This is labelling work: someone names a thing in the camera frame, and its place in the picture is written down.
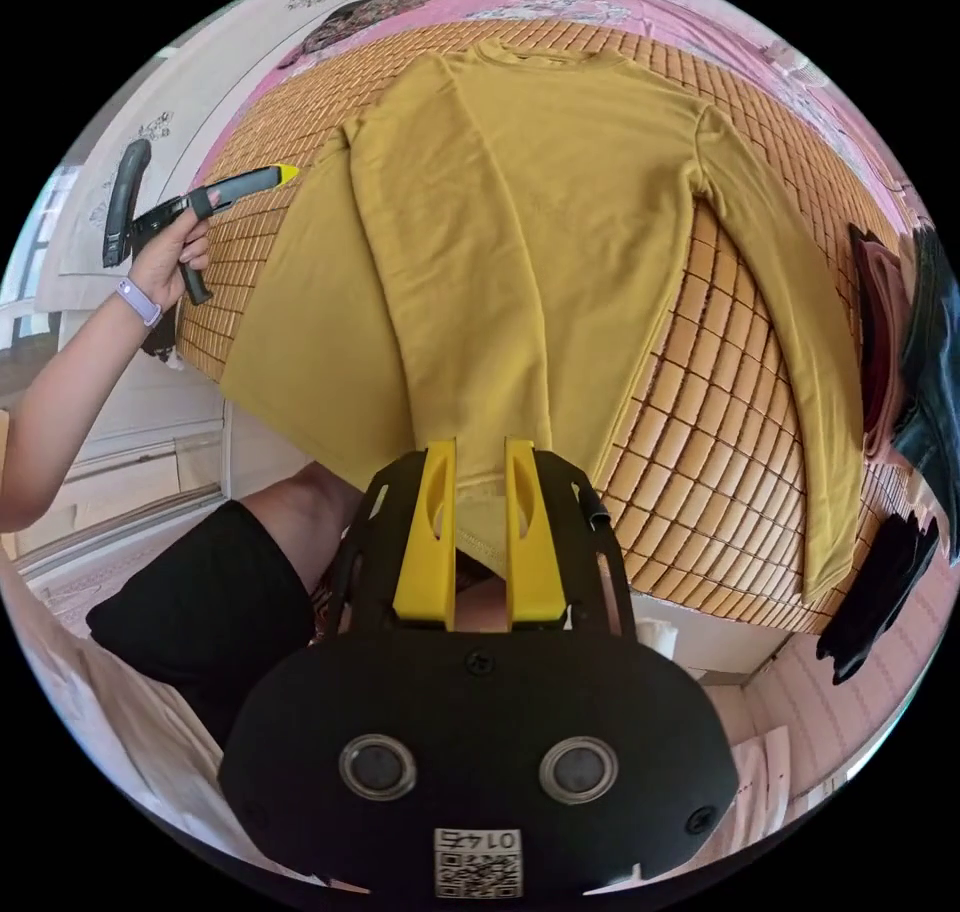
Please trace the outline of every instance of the leg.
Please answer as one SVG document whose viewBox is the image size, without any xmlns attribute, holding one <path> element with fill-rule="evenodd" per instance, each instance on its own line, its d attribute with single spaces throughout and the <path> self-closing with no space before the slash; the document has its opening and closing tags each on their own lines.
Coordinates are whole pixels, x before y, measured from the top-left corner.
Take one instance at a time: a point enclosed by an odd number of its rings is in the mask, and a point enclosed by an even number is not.
<svg viewBox="0 0 960 912">
<path fill-rule="evenodd" d="M 227 502 L 91 609 L 91 636 L 174 686 L 221 744 L 250 689 L 314 633 L 309 593 L 359 501 L 310 465 Z"/>
</svg>

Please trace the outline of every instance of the knee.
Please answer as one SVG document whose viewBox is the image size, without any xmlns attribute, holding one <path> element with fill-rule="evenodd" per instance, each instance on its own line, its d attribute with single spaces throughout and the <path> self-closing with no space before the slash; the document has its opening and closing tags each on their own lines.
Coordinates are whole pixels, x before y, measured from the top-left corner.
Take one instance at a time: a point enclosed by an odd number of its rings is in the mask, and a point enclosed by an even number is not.
<svg viewBox="0 0 960 912">
<path fill-rule="evenodd" d="M 305 465 L 289 480 L 291 501 L 311 518 L 330 516 L 343 531 L 353 520 L 363 493 L 319 462 Z"/>
</svg>

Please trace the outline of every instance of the black shorts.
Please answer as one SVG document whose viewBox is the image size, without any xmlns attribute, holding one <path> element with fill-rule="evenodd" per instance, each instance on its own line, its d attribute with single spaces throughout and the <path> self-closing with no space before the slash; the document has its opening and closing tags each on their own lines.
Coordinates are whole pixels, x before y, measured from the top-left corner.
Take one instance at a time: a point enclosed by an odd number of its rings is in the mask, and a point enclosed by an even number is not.
<svg viewBox="0 0 960 912">
<path fill-rule="evenodd" d="M 103 648 L 173 686 L 221 748 L 253 686 L 316 629 L 293 566 L 232 501 L 91 609 L 87 624 Z"/>
</svg>

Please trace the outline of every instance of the screw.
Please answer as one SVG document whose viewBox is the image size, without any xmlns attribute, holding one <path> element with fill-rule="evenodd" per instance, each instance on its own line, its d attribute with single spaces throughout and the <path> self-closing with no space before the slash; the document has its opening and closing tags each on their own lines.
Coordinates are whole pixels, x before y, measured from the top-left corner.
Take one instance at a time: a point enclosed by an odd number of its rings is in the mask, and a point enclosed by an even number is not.
<svg viewBox="0 0 960 912">
<path fill-rule="evenodd" d="M 687 819 L 687 832 L 690 835 L 702 835 L 713 825 L 713 820 L 716 818 L 716 815 L 717 810 L 712 805 L 705 805 L 703 808 L 697 809 L 697 811 Z"/>
<path fill-rule="evenodd" d="M 474 649 L 467 653 L 466 666 L 471 675 L 489 675 L 494 667 L 493 656 L 483 649 Z"/>
</svg>

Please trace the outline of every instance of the sweater sleeve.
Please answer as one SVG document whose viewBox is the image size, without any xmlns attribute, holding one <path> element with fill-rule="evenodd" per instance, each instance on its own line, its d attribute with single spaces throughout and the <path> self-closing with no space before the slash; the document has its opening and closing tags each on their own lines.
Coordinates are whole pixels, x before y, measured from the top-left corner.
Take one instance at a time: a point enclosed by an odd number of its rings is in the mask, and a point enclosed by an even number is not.
<svg viewBox="0 0 960 912">
<path fill-rule="evenodd" d="M 800 419 L 806 475 L 803 601 L 853 566 L 863 414 L 851 329 L 823 254 L 777 174 L 713 105 L 696 133 L 694 189 L 713 206 L 763 296 Z"/>
</svg>

